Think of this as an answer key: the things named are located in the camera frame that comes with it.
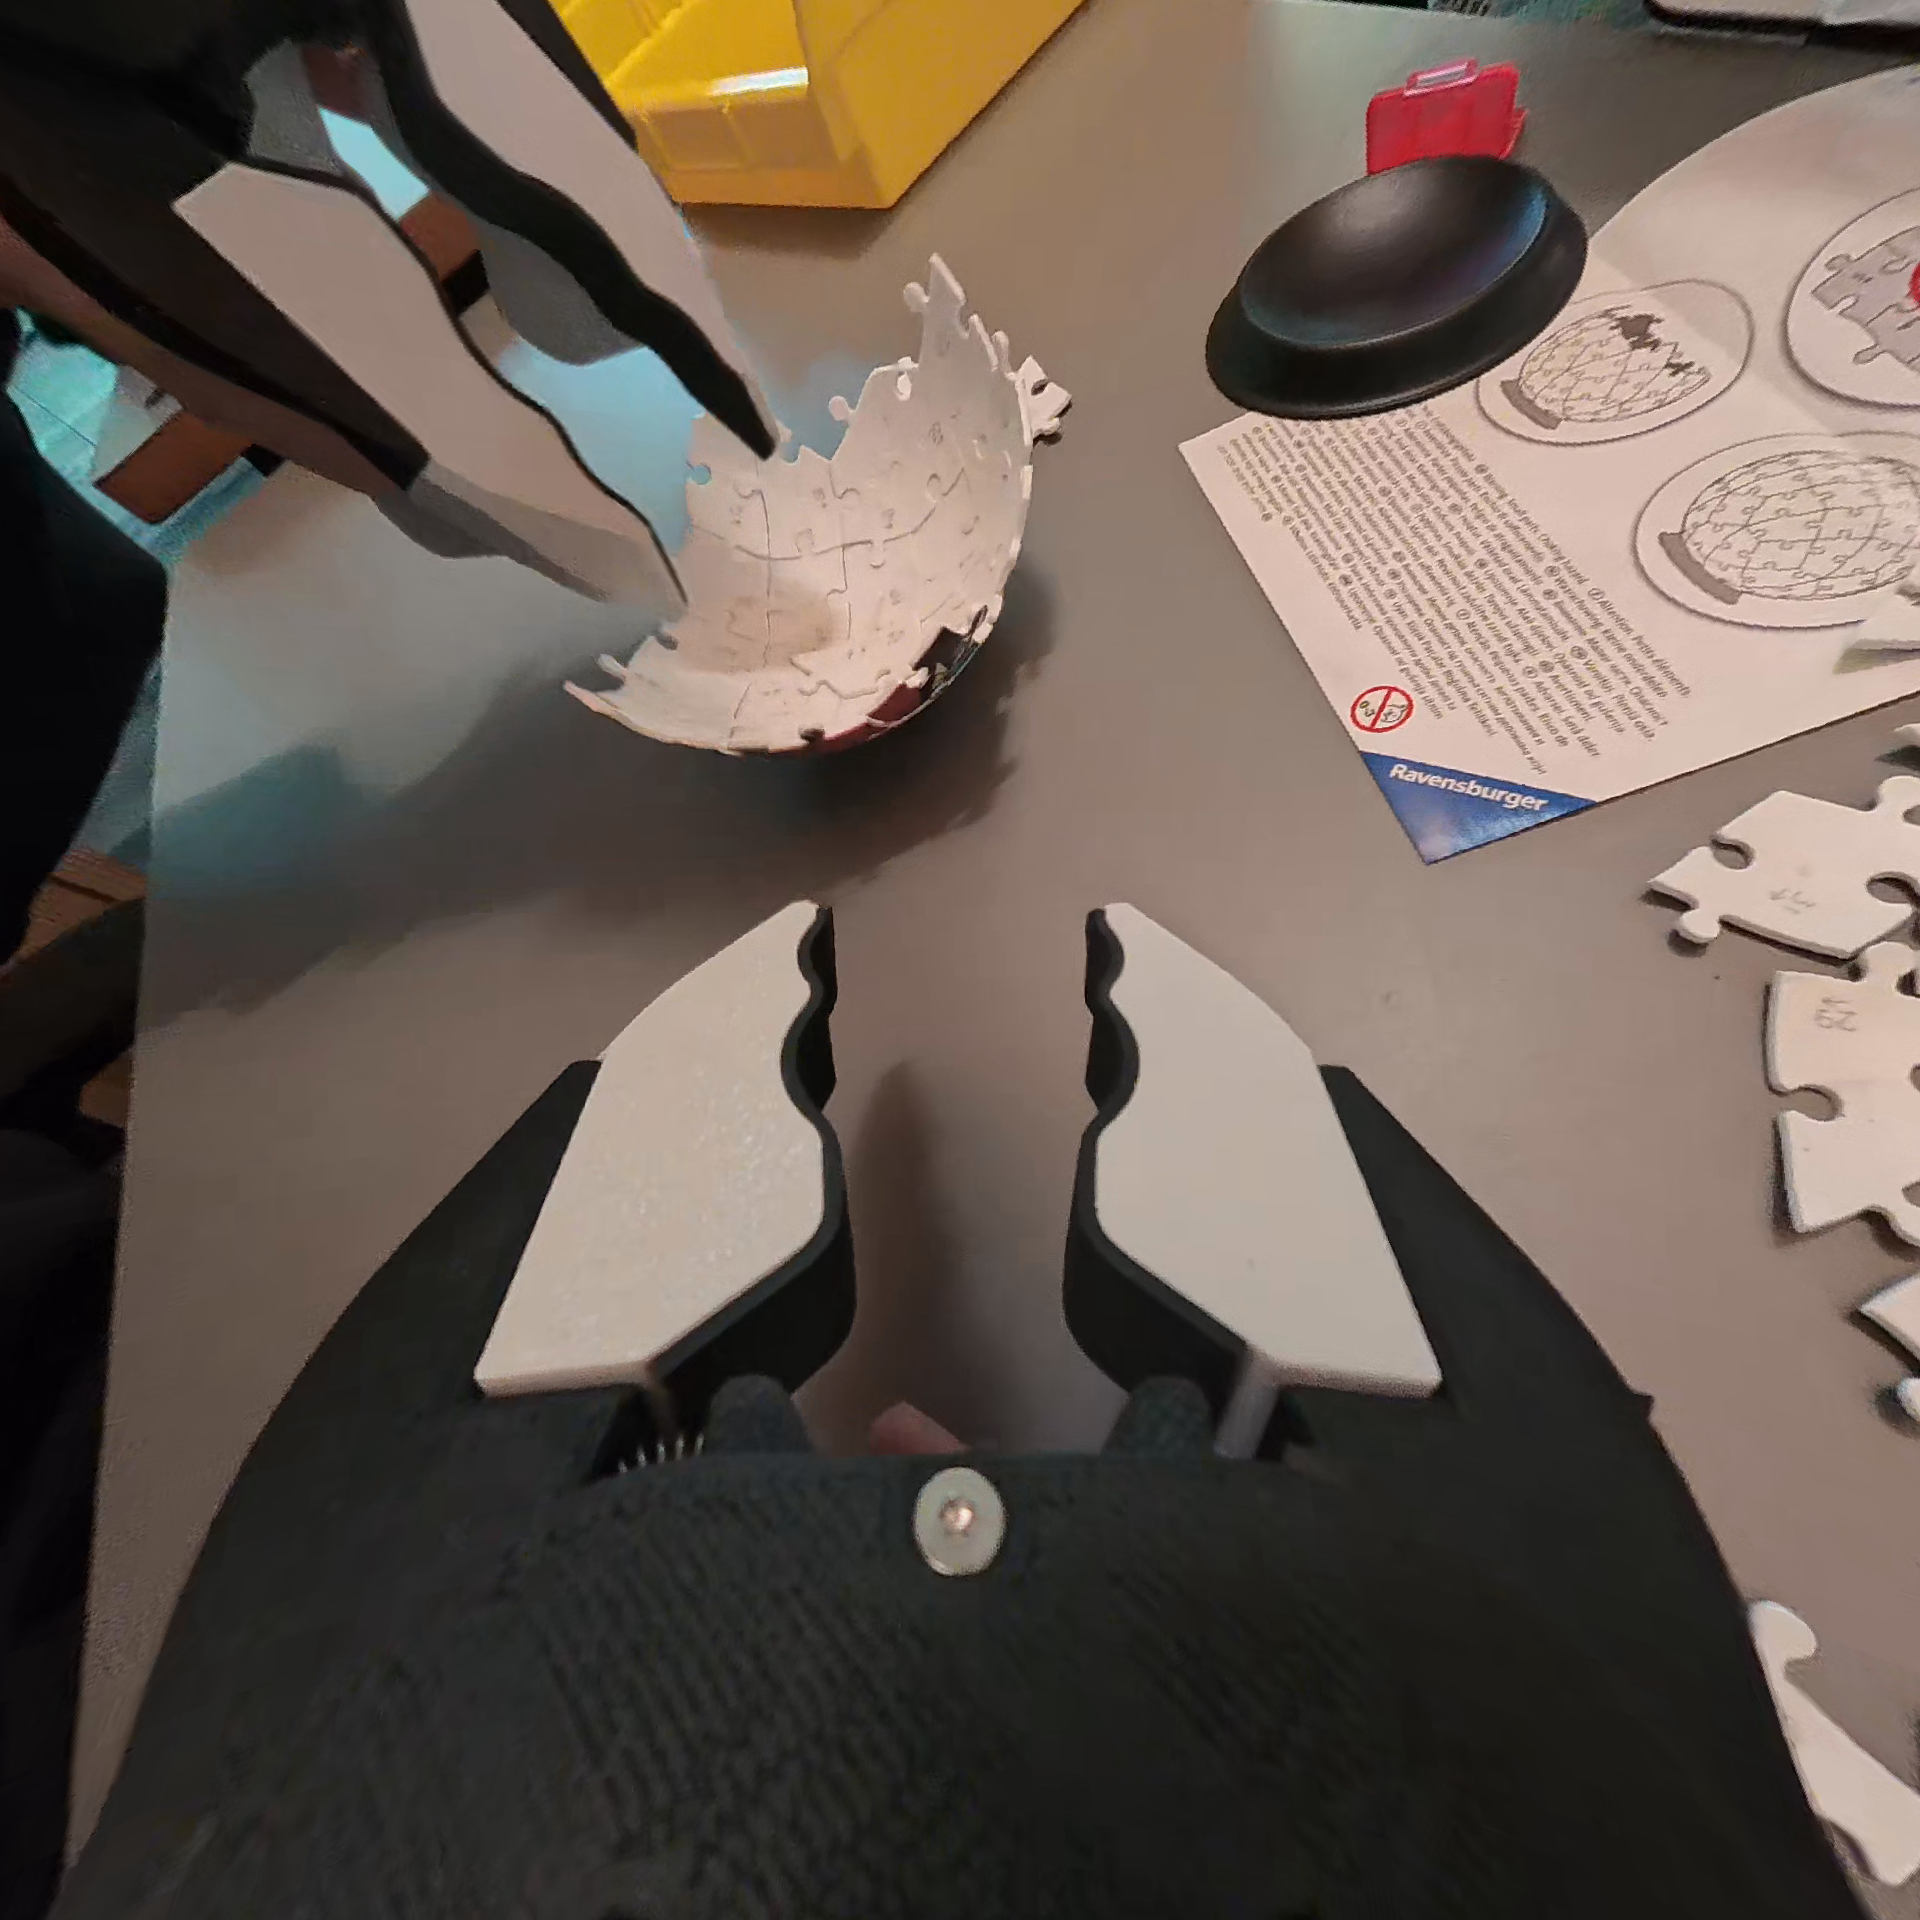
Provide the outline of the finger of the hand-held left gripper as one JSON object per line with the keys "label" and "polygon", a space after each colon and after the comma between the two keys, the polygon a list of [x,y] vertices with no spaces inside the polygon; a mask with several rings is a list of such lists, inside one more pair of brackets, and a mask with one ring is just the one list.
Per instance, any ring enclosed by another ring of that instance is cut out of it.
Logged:
{"label": "finger of the hand-held left gripper", "polygon": [[403,161],[475,228],[500,312],[587,367],[645,350],[756,457],[778,418],[680,206],[546,2],[367,7]]}
{"label": "finger of the hand-held left gripper", "polygon": [[173,212],[391,423],[406,479],[387,507],[430,553],[511,559],[598,604],[685,605],[648,520],[496,373],[377,202],[228,164]]}

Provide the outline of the black round puzzle stand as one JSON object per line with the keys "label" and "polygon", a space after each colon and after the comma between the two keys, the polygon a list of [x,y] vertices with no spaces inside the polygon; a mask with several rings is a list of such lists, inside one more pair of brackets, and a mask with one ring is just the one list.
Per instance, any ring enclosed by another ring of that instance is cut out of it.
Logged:
{"label": "black round puzzle stand", "polygon": [[1469,387],[1574,297],[1589,228],[1539,172],[1426,156],[1302,208],[1206,336],[1211,387],[1275,421],[1382,416]]}

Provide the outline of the half-built white puzzle ball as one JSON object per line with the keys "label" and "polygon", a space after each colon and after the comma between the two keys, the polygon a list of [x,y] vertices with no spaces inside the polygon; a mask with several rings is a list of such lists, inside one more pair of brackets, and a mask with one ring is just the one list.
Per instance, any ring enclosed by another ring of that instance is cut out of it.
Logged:
{"label": "half-built white puzzle ball", "polygon": [[1070,393],[940,255],[901,301],[919,346],[831,399],[833,451],[757,462],[693,423],[685,614],[603,655],[605,683],[568,683],[579,707],[670,747],[825,755],[900,730],[993,637]]}

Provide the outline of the small red plastic case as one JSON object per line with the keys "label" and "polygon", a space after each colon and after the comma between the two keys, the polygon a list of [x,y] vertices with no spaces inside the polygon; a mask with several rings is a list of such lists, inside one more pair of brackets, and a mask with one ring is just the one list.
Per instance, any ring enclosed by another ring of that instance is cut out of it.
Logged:
{"label": "small red plastic case", "polygon": [[1515,64],[1451,60],[1414,70],[1365,108],[1365,172],[1441,156],[1511,159],[1528,125]]}

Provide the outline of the yellow plastic bin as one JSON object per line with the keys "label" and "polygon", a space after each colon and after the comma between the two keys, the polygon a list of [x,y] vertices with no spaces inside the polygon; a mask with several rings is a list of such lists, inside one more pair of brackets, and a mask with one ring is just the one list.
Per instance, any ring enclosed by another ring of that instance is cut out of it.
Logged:
{"label": "yellow plastic bin", "polygon": [[889,211],[1077,2],[562,2],[682,206]]}

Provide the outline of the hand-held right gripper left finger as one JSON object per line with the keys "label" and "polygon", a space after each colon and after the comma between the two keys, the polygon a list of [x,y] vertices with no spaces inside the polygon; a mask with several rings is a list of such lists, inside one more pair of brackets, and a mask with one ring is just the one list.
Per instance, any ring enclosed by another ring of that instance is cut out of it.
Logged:
{"label": "hand-held right gripper left finger", "polygon": [[671,981],[595,1064],[475,1369],[491,1403],[635,1394],[692,1452],[734,1381],[813,1381],[855,1321],[829,1122],[833,914],[798,900]]}

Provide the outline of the white paper instruction sheet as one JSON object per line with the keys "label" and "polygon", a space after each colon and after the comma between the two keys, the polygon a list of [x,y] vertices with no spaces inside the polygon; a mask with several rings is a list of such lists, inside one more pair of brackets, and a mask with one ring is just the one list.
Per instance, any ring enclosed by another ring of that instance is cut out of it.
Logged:
{"label": "white paper instruction sheet", "polygon": [[1471,387],[1181,448],[1426,862],[1915,693],[1915,140],[1768,111]]}

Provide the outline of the pile of loose puzzle pieces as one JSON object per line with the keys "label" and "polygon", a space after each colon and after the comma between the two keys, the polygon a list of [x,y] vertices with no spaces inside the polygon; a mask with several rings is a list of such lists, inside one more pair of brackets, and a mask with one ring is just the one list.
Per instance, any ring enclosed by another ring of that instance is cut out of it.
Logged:
{"label": "pile of loose puzzle pieces", "polygon": [[[1778,1155],[1789,1224],[1804,1234],[1876,1216],[1907,1246],[1915,1221],[1915,774],[1889,777],[1868,805],[1777,791],[1691,849],[1649,889],[1684,909],[1674,935],[1705,945],[1743,930],[1846,962],[1778,972],[1765,1011],[1765,1069],[1782,1094],[1815,1091],[1828,1116],[1783,1111]],[[1879,1763],[1794,1678],[1812,1626],[1773,1599],[1747,1610],[1771,1702],[1815,1817],[1879,1883],[1915,1875],[1915,1791]]]}

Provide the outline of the person's dark clothing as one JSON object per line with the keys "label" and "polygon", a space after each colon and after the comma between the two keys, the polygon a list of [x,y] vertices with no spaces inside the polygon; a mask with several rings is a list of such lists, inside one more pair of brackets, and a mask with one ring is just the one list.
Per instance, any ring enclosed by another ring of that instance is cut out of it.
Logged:
{"label": "person's dark clothing", "polygon": [[[3,956],[122,744],[166,622],[166,571],[95,516],[3,406]],[[3,1763],[6,1916],[44,1916],[62,1883],[94,1540],[117,1178],[22,1064],[49,1064],[6,1019],[3,1211]]]}

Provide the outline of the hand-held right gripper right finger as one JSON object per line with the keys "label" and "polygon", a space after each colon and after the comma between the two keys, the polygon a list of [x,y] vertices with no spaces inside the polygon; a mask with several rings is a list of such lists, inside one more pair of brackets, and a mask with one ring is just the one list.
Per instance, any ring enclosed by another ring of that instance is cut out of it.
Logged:
{"label": "hand-held right gripper right finger", "polygon": [[1228,1456],[1287,1391],[1432,1399],[1441,1360],[1307,1041],[1138,906],[1089,912],[1084,947],[1079,1351],[1125,1391],[1193,1384]]}

